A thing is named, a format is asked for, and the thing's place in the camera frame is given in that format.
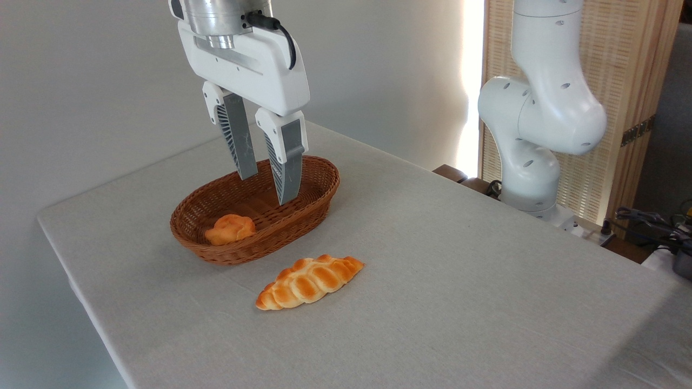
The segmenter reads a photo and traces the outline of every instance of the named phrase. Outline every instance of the cable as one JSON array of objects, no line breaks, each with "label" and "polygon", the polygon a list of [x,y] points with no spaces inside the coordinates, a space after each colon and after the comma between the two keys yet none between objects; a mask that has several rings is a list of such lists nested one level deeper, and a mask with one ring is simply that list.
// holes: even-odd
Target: cable
[{"label": "cable", "polygon": [[291,37],[291,34],[289,34],[289,32],[284,28],[284,26],[281,25],[279,19],[264,16],[261,14],[261,11],[250,12],[247,15],[243,16],[245,17],[245,20],[253,27],[260,27],[265,30],[271,31],[279,30],[282,33],[284,33],[286,41],[288,41],[289,44],[289,52],[291,54],[291,64],[289,65],[289,70],[293,70],[297,57],[295,53],[295,44],[293,43],[293,38]]},{"label": "cable", "polygon": [[[670,242],[673,244],[680,242],[679,239],[675,239],[674,237],[671,237],[670,235],[659,237],[658,239],[665,241],[665,242]],[[660,245],[660,243],[658,243],[658,242],[643,242],[643,243],[638,243],[637,246],[647,247],[647,246],[651,246],[652,244]]]},{"label": "cable", "polygon": [[499,197],[499,196],[500,196],[500,191],[502,190],[501,187],[500,187],[501,185],[502,185],[502,181],[500,181],[500,180],[492,180],[492,181],[490,182],[490,184],[488,184],[488,188],[485,190],[485,195],[486,195],[486,196],[495,195],[496,197]]},{"label": "cable", "polygon": [[692,238],[690,238],[688,235],[686,235],[686,239],[680,239],[680,237],[676,237],[677,239],[675,240],[676,242],[674,243],[671,240],[662,240],[662,239],[658,239],[655,237],[643,235],[642,233],[640,233],[638,231],[635,231],[631,228],[627,228],[621,224],[616,223],[615,220],[612,220],[612,219],[606,219],[606,220],[608,220],[613,226],[616,226],[617,228],[620,228],[621,230],[624,230],[628,233],[632,233],[632,234],[634,234],[634,235],[636,235],[642,239],[647,239],[647,240],[652,241],[654,243],[658,243],[661,246],[667,246],[670,248],[676,248],[677,250],[683,250],[686,253],[692,252],[692,242],[689,244],[685,244],[685,243],[678,244],[677,243],[677,242],[690,242],[690,241],[692,241]]},{"label": "cable", "polygon": [[672,226],[677,226],[678,224],[692,225],[692,217],[689,217],[687,215],[672,215],[670,218],[670,222]]},{"label": "cable", "polygon": [[686,235],[687,232],[675,227],[674,225],[666,222],[661,215],[655,212],[642,212],[640,210],[628,207],[620,207],[615,212],[615,217],[619,220],[633,220],[645,223],[651,228],[656,228],[657,230],[664,231],[665,233],[681,233]]},{"label": "cable", "polygon": [[291,52],[291,65],[289,66],[289,70],[293,70],[293,67],[295,66],[295,44],[293,44],[293,38],[281,24],[279,24],[279,30],[284,33],[286,41],[289,43],[289,51]]}]

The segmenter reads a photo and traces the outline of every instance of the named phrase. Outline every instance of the bamboo blind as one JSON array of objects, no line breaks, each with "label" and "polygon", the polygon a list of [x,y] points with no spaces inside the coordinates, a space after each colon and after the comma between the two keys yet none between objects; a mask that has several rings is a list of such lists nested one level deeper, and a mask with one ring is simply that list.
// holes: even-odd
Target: bamboo blind
[{"label": "bamboo blind", "polygon": [[[484,82],[522,75],[511,57],[513,0],[486,0]],[[617,206],[632,206],[648,133],[621,148],[623,133],[655,113],[682,0],[585,0],[581,65],[605,107],[608,129],[585,156],[556,153],[562,168],[558,202],[600,223]],[[480,176],[500,179],[501,163],[490,131],[480,137]]]}]

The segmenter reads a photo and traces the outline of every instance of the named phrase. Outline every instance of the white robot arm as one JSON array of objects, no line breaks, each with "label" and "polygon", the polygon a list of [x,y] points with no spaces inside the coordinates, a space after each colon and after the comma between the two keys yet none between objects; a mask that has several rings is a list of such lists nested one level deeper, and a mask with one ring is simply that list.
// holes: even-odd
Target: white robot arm
[{"label": "white robot arm", "polygon": [[606,132],[606,113],[579,62],[583,0],[515,0],[512,57],[527,79],[495,77],[478,110],[502,160],[501,200],[565,230],[556,204],[560,165],[550,152],[585,154]]},{"label": "white robot arm", "polygon": [[271,0],[169,0],[185,55],[204,78],[218,125],[242,179],[257,173],[243,99],[259,105],[279,203],[298,195],[308,150],[301,108],[310,91],[298,45],[272,18]]}]

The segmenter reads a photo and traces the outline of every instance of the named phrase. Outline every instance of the oval basket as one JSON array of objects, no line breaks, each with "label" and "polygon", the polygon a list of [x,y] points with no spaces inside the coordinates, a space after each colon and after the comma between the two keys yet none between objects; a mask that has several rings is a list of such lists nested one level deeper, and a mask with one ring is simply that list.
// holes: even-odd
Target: oval basket
[{"label": "oval basket", "polygon": [[[319,225],[327,216],[340,182],[339,172],[331,162],[317,156],[303,156],[298,196],[280,206],[269,160],[258,162],[257,170],[257,174],[246,180],[233,172],[187,196],[170,220],[178,242],[213,264],[256,260]],[[237,242],[213,246],[204,232],[229,213],[250,217],[257,233]]]}]

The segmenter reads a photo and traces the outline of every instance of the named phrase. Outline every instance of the bread roll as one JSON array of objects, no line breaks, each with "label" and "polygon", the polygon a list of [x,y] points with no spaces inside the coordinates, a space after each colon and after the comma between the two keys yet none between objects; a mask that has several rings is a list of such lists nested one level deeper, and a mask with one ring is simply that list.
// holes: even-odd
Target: bread roll
[{"label": "bread roll", "polygon": [[214,228],[207,230],[204,237],[214,246],[221,246],[241,240],[255,234],[255,223],[249,217],[226,215],[216,223]]},{"label": "bread roll", "polygon": [[334,258],[325,254],[316,260],[303,258],[279,273],[276,281],[259,294],[255,306],[268,311],[315,302],[327,293],[341,289],[363,266],[353,257]]}]

